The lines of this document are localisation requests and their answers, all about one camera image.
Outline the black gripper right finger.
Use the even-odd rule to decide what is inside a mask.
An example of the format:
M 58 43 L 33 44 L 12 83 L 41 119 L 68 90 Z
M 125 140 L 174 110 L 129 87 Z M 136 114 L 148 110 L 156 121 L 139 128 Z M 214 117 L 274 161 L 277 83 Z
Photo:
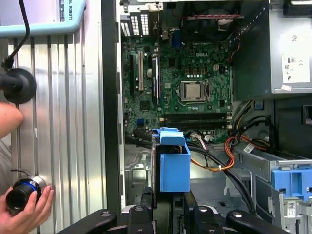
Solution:
M 208 206 L 199 205 L 192 192 L 183 194 L 182 230 L 186 234 L 286 234 L 269 222 L 242 210 L 229 211 L 225 218 Z

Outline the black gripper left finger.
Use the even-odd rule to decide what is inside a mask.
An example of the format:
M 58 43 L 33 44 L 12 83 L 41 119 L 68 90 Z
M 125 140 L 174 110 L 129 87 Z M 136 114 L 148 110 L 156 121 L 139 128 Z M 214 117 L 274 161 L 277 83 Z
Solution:
M 101 209 L 70 225 L 60 234 L 154 234 L 153 191 L 144 188 L 141 202 L 123 209 L 120 215 Z

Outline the person's hand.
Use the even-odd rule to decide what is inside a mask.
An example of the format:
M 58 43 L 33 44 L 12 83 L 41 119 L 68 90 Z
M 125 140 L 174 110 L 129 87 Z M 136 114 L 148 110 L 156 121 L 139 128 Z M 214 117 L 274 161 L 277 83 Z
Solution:
M 0 197 L 0 232 L 2 234 L 28 234 L 49 218 L 54 189 L 47 186 L 39 200 L 37 200 L 37 192 L 32 192 L 24 210 L 15 216 L 11 216 L 6 205 L 6 197 L 12 189 L 9 187 Z

